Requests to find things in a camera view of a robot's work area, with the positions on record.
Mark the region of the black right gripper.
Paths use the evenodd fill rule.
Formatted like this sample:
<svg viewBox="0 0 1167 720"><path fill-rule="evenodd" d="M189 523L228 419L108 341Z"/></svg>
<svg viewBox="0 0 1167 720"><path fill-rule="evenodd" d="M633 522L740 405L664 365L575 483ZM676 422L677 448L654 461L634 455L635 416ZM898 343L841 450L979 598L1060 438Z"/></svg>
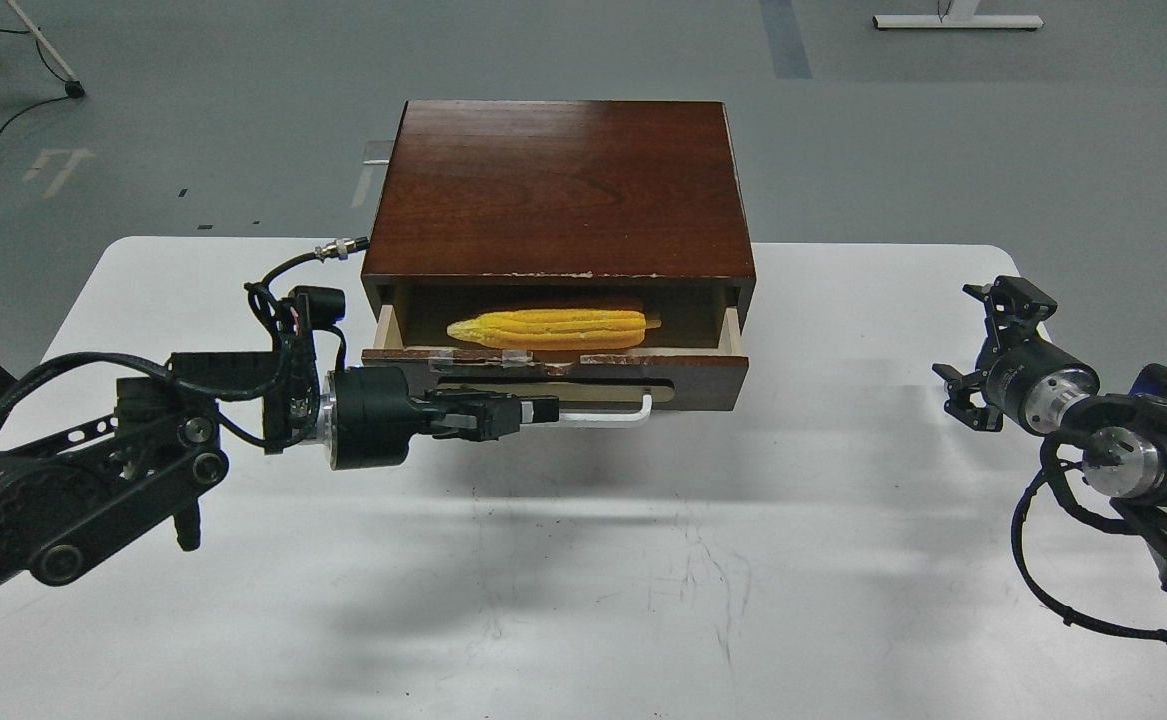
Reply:
<svg viewBox="0 0 1167 720"><path fill-rule="evenodd" d="M987 338L981 370L959 373L932 364L944 382L944 411L977 432L1000 432L1004 415L1034 436L1062 427L1069 407L1098 393L1091 366L1041 340L1039 326L1058 309L1048 293L1023 277L999 275L990 284L964 284L963 292L981 302ZM976 405L981 394L987 404Z"/></svg>

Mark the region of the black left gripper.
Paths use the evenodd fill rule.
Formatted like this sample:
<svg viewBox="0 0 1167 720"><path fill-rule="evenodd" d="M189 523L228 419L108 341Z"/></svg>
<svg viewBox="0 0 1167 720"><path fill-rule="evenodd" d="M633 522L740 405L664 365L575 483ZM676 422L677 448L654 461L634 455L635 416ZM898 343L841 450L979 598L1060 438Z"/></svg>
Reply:
<svg viewBox="0 0 1167 720"><path fill-rule="evenodd" d="M433 389L424 401L408 394L394 366L328 373L327 396L324 446L336 471L403 464L411 438L432 429L435 439L485 442L519 432L522 422L560 419L560 398L551 394Z"/></svg>

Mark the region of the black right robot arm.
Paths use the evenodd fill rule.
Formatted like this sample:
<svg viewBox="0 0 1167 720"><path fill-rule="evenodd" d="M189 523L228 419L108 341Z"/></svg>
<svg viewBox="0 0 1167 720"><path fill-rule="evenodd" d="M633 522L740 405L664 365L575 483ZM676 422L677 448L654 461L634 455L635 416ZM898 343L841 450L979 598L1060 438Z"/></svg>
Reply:
<svg viewBox="0 0 1167 720"><path fill-rule="evenodd" d="M1058 601L1030 575L1025 555L1028 511L1049 488L1060 509L1086 527L1149 544L1163 559L1167 593L1167 366L1146 365L1127 393L1105 394L1090 365L1041 334L1057 312L1048 293L1014 275L963 291L981 305L986 337L971 372L934 366L946 391L945 413L976 432L999 432L1013 421L1041 441L1039 470L1011 519L1019 575L1065 625L1167 644L1167 629L1109 623Z"/></svg>

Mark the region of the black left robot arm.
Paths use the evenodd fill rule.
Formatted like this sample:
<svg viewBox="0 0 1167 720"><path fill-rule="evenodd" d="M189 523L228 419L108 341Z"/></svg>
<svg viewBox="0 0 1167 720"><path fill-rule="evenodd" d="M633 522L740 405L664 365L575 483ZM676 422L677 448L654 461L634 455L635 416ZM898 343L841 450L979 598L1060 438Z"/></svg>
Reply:
<svg viewBox="0 0 1167 720"><path fill-rule="evenodd" d="M245 284L266 351L173 354L158 364L130 354L75 352L44 361L0 397L0 429L36 389L72 370L130 370L116 408L72 428L0 450L0 585L20 573L67 585L172 520L179 547L202 541L200 498L228 477L223 433L266 454L321 445L331 469L387 468L411 439L492 441L559 418L552 396L484 389L414 394L394 366L345 366L345 348L319 377L315 334L338 334L344 292L299 286L277 298L275 279L307 263L345 260L368 238L341 238Z"/></svg>

